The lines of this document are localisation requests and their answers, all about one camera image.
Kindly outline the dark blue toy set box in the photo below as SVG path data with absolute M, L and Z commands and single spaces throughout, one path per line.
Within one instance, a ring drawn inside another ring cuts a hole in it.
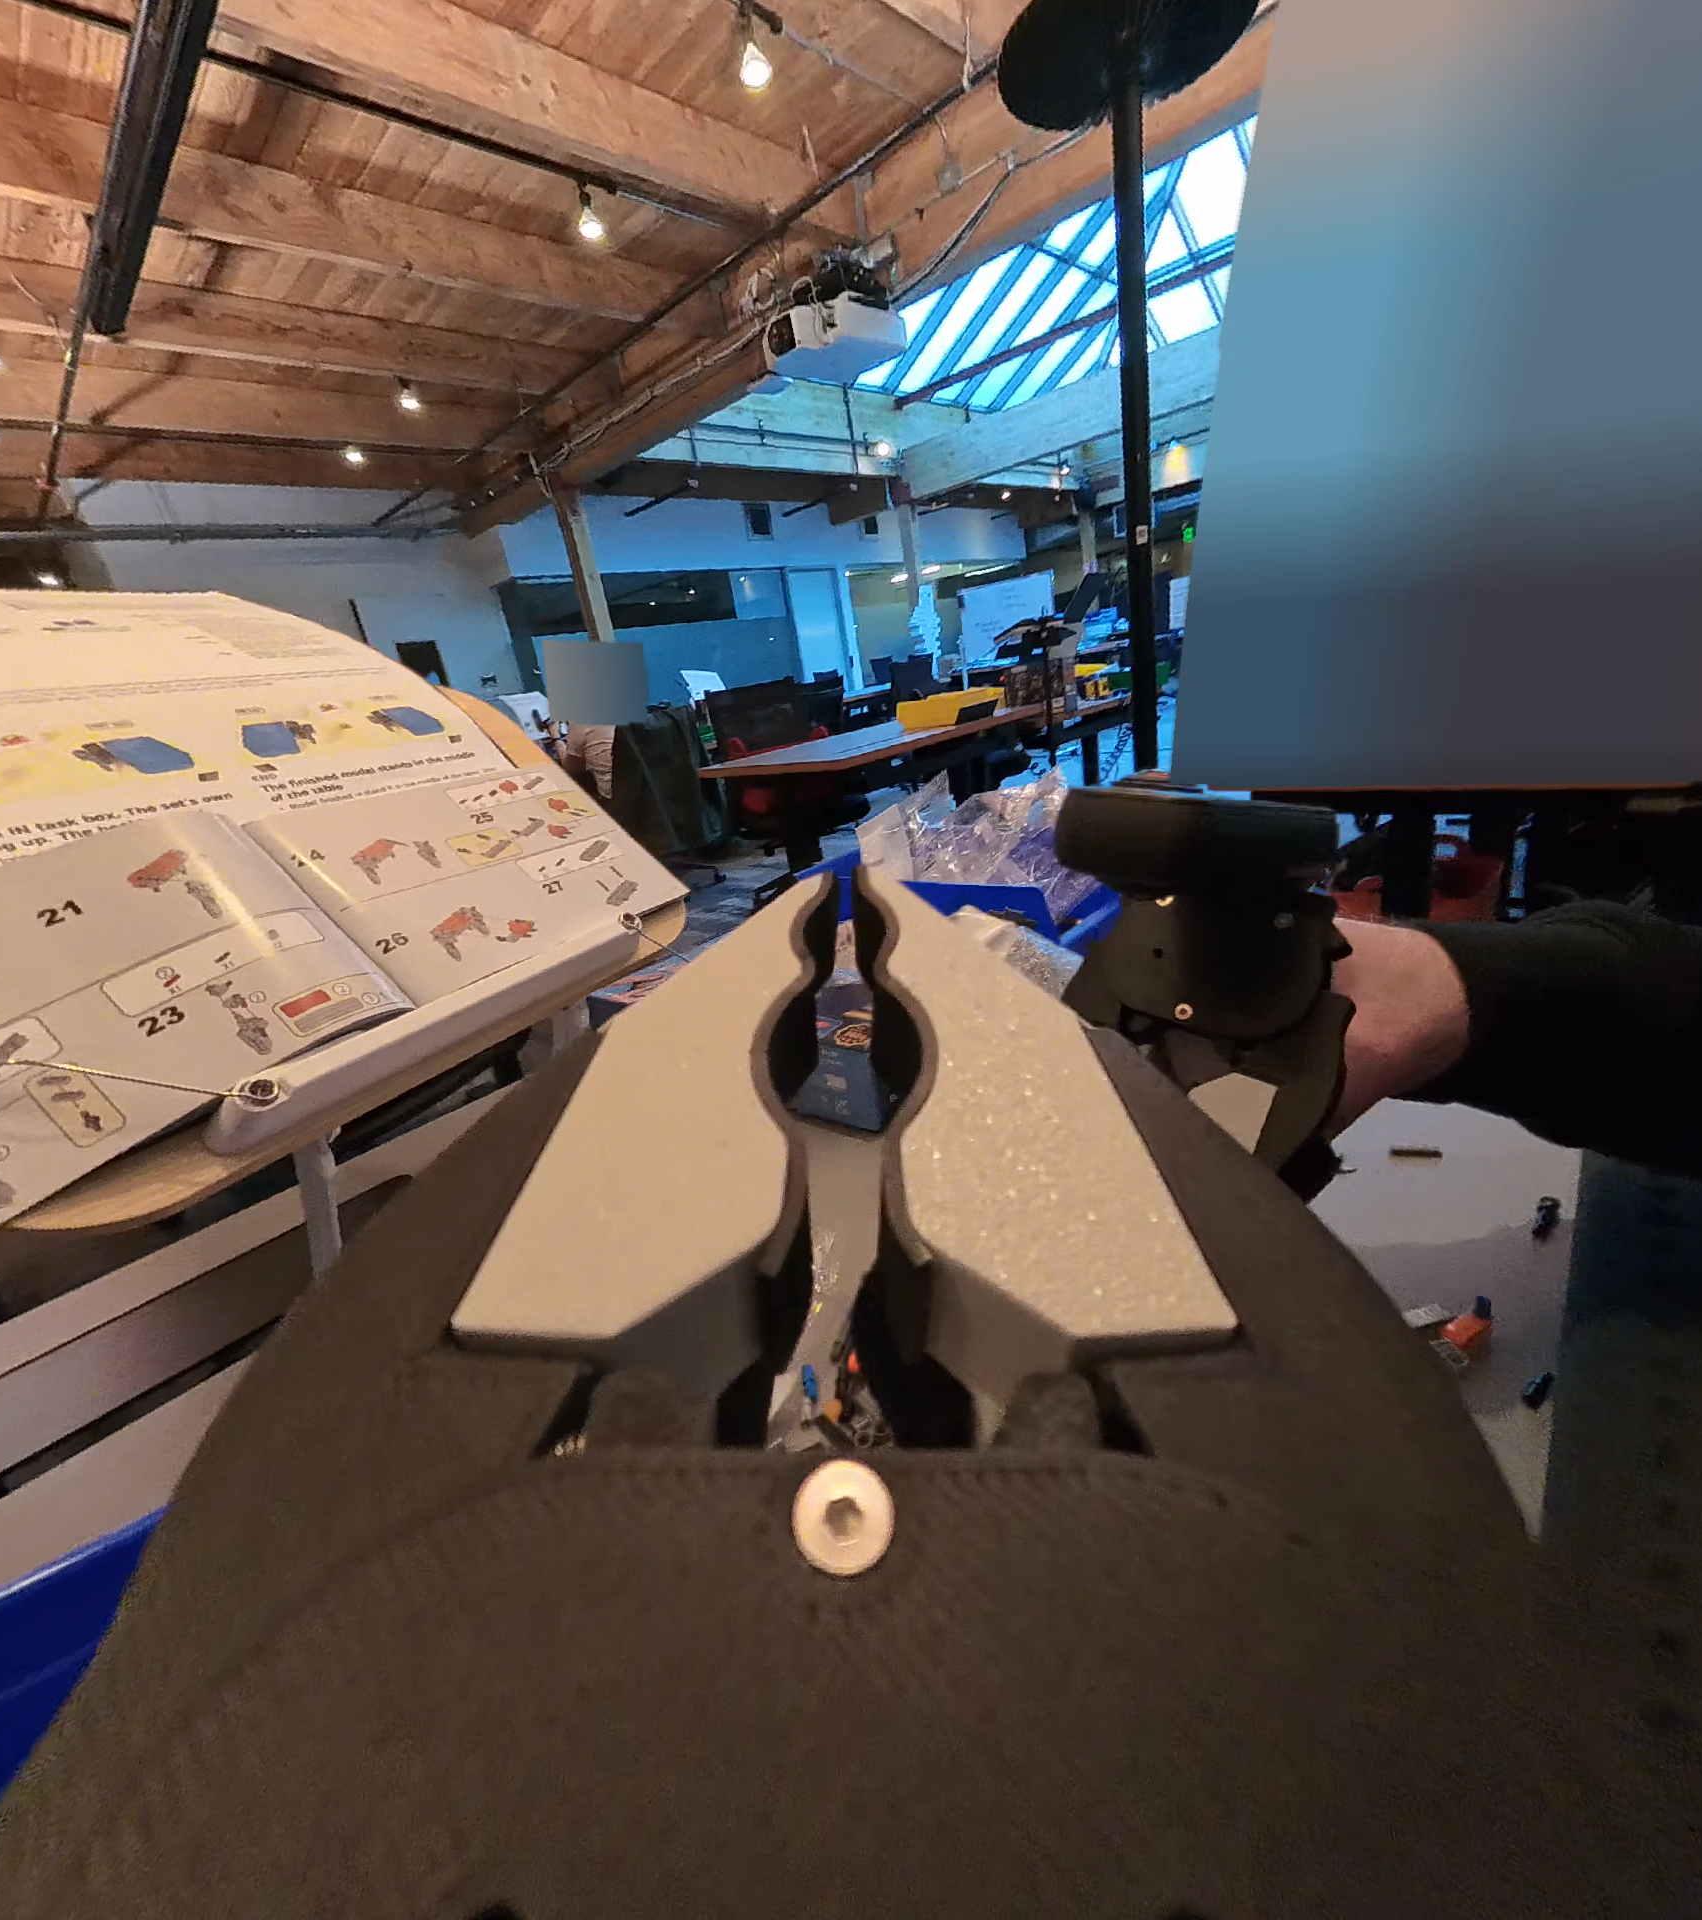
M 817 991 L 817 1065 L 790 1094 L 790 1114 L 843 1134 L 878 1138 L 900 1097 L 873 1065 L 873 986 L 851 969 L 835 971 Z

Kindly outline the ceiling projector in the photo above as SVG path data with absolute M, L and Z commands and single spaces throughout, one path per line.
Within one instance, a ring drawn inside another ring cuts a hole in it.
M 773 315 L 763 331 L 763 364 L 780 379 L 849 386 L 864 372 L 893 364 L 909 344 L 902 315 L 844 293 L 830 301 L 797 301 Z

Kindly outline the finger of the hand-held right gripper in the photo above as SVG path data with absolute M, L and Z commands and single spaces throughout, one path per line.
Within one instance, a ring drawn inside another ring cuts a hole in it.
M 1211 1078 L 1189 1089 L 1189 1102 L 1248 1154 L 1260 1141 L 1280 1089 L 1265 1078 Z

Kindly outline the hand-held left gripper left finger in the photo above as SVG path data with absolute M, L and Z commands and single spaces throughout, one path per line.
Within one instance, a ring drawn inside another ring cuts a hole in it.
M 838 876 L 804 878 L 610 1023 L 455 1307 L 461 1348 L 658 1376 L 694 1411 L 789 1369 L 817 1285 L 793 1098 L 836 941 Z

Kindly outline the printed instruction sheet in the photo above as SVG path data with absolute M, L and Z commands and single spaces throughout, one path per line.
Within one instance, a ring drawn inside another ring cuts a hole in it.
M 0 864 L 195 808 L 247 825 L 516 773 L 491 727 L 230 594 L 0 589 Z

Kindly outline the far wooden desk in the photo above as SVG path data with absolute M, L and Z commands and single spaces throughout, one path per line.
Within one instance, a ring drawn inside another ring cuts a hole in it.
M 910 730 L 898 720 L 854 732 L 836 732 L 817 740 L 795 742 L 749 755 L 720 765 L 700 766 L 697 778 L 708 785 L 797 780 L 830 776 L 840 778 L 866 766 L 893 765 L 914 757 L 930 757 L 982 740 L 999 732 L 1044 720 L 1040 705 L 995 708 L 949 727 Z

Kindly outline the white board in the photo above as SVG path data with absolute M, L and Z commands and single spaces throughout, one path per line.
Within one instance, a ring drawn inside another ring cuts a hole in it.
M 999 656 L 1004 634 L 1057 615 L 1057 572 L 966 581 L 956 599 L 962 660 L 988 662 Z

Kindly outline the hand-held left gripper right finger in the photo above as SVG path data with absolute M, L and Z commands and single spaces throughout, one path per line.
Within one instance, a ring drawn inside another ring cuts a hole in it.
M 859 1356 L 906 1445 L 991 1432 L 1033 1381 L 1230 1348 L 1242 1331 L 1103 1043 L 1004 953 L 859 872 L 871 1062 L 896 1094 Z

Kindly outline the black office chair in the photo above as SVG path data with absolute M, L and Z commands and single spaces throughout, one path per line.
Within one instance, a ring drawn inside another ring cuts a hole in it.
M 717 688 L 704 698 L 704 716 L 717 766 L 828 737 L 815 720 L 808 692 L 790 681 Z M 827 775 L 729 778 L 720 788 L 731 825 L 767 847 L 789 847 L 790 839 L 808 843 L 864 818 L 864 802 Z

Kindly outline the row of ceiling spot lights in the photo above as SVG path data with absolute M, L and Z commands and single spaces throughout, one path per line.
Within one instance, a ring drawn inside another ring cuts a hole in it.
M 780 5 L 0 5 L 0 475 L 448 489 L 638 400 L 833 238 Z

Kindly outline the grey desk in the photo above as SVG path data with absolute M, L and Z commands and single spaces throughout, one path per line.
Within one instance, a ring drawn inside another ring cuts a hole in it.
M 1581 1158 L 1511 1120 L 1394 1102 L 1339 1145 L 1317 1212 L 1407 1311 L 1490 1297 L 1464 1402 L 1535 1524 L 1554 1412 L 1523 1389 L 1557 1362 Z M 1537 1200 L 1558 1197 L 1551 1238 Z M 0 1589 L 171 1501 L 253 1353 L 311 1285 L 305 1209 L 266 1173 L 128 1232 L 0 1230 Z

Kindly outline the clear plastic bags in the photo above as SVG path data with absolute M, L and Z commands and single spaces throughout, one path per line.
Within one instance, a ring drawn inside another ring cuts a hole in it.
M 1057 857 L 1057 827 L 1075 795 L 1058 770 L 958 802 L 949 775 L 859 827 L 860 864 L 902 883 L 1036 890 L 1057 924 L 1100 890 Z

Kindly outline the person's right hand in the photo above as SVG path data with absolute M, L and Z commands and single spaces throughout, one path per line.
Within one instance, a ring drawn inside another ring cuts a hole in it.
M 1417 1098 L 1448 1075 L 1470 1041 L 1463 975 L 1422 926 L 1339 920 L 1346 954 L 1333 988 L 1350 1002 L 1342 1086 L 1328 1134 L 1336 1141 L 1376 1107 Z

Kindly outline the person's right forearm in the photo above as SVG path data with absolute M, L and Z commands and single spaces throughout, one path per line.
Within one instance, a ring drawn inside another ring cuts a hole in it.
M 1702 1185 L 1702 929 L 1613 903 L 1428 924 L 1463 983 L 1456 1065 L 1415 1093 Z

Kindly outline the white book stand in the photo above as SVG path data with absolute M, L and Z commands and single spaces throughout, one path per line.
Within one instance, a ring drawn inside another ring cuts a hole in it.
M 285 1141 L 686 898 L 440 692 L 155 708 L 0 735 L 0 1226 L 205 1114 Z

